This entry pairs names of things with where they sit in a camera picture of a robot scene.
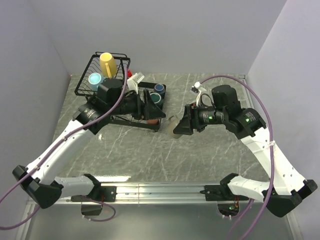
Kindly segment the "red orange mug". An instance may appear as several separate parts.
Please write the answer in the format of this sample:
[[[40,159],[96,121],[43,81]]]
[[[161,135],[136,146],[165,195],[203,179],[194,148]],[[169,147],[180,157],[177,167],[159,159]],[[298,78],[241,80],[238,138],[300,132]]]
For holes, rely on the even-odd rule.
[[[147,124],[150,124],[150,125],[158,125],[159,119],[149,119],[146,122],[147,122]]]

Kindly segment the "dark green patterned mug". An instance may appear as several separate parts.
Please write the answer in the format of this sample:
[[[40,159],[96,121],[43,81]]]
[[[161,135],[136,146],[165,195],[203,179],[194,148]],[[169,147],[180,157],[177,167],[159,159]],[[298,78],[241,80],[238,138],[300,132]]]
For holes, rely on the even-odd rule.
[[[163,108],[163,98],[162,96],[157,93],[157,92],[152,92],[150,93],[150,97],[151,97],[151,100],[153,101],[153,103],[160,109]]]

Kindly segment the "olive brown small cup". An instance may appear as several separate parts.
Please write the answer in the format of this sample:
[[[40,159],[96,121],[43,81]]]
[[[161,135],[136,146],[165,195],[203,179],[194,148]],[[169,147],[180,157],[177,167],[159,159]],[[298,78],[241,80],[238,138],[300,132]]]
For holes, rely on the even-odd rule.
[[[174,129],[179,124],[180,120],[177,115],[172,115],[168,118],[167,134],[173,139],[179,139],[182,135],[174,133]]]

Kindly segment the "dark blue glossy mug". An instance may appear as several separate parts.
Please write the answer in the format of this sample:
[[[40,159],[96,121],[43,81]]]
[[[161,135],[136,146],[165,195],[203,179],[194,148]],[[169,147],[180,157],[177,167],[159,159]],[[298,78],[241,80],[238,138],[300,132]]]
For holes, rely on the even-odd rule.
[[[153,88],[154,92],[159,94],[161,96],[162,99],[165,98],[165,94],[166,94],[166,87],[163,84],[156,84]]]

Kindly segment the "yellow ceramic mug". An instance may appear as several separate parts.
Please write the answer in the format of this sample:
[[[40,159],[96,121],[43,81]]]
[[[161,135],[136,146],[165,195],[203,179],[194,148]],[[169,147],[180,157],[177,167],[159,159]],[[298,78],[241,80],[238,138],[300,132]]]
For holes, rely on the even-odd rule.
[[[99,57],[100,70],[103,76],[113,78],[117,73],[117,65],[113,55],[103,52]]]

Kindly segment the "light blue ceramic mug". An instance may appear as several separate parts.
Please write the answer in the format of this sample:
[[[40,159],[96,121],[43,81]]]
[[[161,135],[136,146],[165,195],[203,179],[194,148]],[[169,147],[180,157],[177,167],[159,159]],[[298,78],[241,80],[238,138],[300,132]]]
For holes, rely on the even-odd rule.
[[[105,76],[98,73],[93,72],[88,76],[88,84],[92,91],[97,92],[100,84],[105,80]]]

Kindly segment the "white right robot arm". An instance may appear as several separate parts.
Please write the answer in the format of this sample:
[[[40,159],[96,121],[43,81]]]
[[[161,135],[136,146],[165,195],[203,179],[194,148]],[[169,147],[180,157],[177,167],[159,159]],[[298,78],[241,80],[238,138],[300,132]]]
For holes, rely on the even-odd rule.
[[[253,199],[266,203],[267,209],[283,217],[297,207],[317,188],[312,179],[303,177],[288,161],[275,142],[260,114],[253,108],[243,108],[236,90],[230,85],[220,85],[211,90],[213,102],[206,106],[197,96],[195,103],[184,107],[182,119],[172,128],[172,134],[192,135],[202,132],[208,125],[224,125],[256,157],[268,174],[269,182],[260,182],[231,173],[218,186],[205,185],[201,191],[207,201]]]

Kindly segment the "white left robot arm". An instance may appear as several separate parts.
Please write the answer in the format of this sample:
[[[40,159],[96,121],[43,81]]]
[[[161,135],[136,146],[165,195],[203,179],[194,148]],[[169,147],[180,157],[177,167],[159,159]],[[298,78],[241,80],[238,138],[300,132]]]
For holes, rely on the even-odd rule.
[[[143,121],[165,118],[162,102],[152,99],[156,91],[156,84],[151,82],[105,78],[87,102],[78,108],[63,133],[36,160],[27,166],[18,165],[12,171],[13,176],[42,209],[65,197],[104,200],[101,182],[93,175],[57,175],[75,152],[108,125],[113,116],[131,115]]]

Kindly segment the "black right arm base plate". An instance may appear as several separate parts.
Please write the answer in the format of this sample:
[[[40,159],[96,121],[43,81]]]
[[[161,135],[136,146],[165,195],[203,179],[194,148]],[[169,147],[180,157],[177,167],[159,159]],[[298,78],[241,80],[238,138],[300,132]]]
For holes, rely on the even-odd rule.
[[[205,195],[205,200],[208,202],[239,200],[239,197],[234,195],[226,185],[205,185],[199,193]]]

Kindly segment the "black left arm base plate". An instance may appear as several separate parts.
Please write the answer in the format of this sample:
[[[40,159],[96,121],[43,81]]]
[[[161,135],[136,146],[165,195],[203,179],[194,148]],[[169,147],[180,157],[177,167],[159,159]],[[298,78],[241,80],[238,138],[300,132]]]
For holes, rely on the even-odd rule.
[[[98,186],[85,196],[74,195],[71,197],[72,202],[97,201],[97,202],[114,202],[116,200],[116,186]]]

